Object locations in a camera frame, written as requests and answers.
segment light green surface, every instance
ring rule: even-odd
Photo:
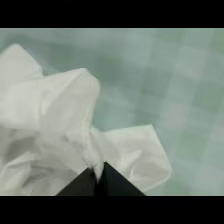
[[[45,74],[85,67],[101,83],[101,130],[151,123],[173,175],[149,195],[224,195],[224,29],[0,30]]]

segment white plastic bag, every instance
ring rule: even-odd
[[[151,125],[102,133],[91,126],[98,81],[76,69],[44,77],[19,45],[0,56],[0,195],[55,195],[108,161],[141,191],[171,168]]]

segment checkered fabric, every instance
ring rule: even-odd
[[[93,124],[153,124],[173,168],[148,195],[224,195],[224,29],[0,29],[45,75],[87,68]]]

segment plaid pattern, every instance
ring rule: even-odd
[[[153,124],[173,175],[149,195],[224,195],[224,29],[0,29],[15,42],[99,79],[101,130]]]

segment white cloth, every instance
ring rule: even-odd
[[[151,125],[91,126],[100,86],[86,70],[44,77],[19,45],[0,56],[0,195],[55,195],[87,167],[108,161],[141,191],[171,167]]]

